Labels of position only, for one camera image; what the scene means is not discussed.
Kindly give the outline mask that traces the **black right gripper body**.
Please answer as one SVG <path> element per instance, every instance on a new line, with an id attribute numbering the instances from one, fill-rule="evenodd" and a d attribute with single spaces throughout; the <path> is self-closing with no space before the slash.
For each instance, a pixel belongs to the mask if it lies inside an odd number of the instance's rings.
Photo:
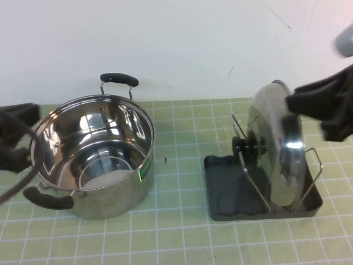
<path id="1" fill-rule="evenodd" d="M 352 135 L 352 65 L 342 71 L 329 99 L 329 118 L 320 124 L 324 140 L 343 142 Z"/>

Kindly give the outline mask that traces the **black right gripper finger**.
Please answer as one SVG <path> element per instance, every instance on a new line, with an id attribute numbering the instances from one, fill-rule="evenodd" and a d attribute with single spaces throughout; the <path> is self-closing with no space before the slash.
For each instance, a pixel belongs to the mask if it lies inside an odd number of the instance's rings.
<path id="1" fill-rule="evenodd" d="M 326 77 L 322 80 L 306 84 L 304 86 L 300 86 L 293 91 L 293 96 L 299 95 L 309 95 L 313 94 L 324 94 L 327 93 L 333 97 L 342 97 L 341 92 L 339 92 L 339 88 L 343 84 L 345 80 L 345 71 L 342 70 L 338 73 L 335 73 L 329 77 Z"/>
<path id="2" fill-rule="evenodd" d="M 334 114 L 334 104 L 327 95 L 293 94 L 286 97 L 286 103 L 291 112 L 320 121 L 328 120 Z"/>

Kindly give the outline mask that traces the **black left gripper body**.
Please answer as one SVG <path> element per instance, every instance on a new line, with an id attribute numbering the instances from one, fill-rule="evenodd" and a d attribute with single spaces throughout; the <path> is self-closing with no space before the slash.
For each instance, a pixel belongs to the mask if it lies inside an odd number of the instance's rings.
<path id="1" fill-rule="evenodd" d="M 5 118 L 1 118 L 1 153 L 4 155 L 13 154 L 12 137 L 15 125 Z"/>

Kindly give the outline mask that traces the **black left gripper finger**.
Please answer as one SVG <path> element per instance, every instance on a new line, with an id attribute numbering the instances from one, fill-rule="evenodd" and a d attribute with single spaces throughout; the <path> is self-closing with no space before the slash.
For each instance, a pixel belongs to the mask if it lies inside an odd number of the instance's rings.
<path id="1" fill-rule="evenodd" d="M 33 126 L 39 121 L 39 105 L 34 103 L 1 106 L 1 110 L 22 121 L 27 126 Z M 1 115 L 1 129 L 20 130 L 21 128 Z"/>
<path id="2" fill-rule="evenodd" d="M 20 173 L 30 166 L 29 150 L 1 145 L 1 170 Z"/>

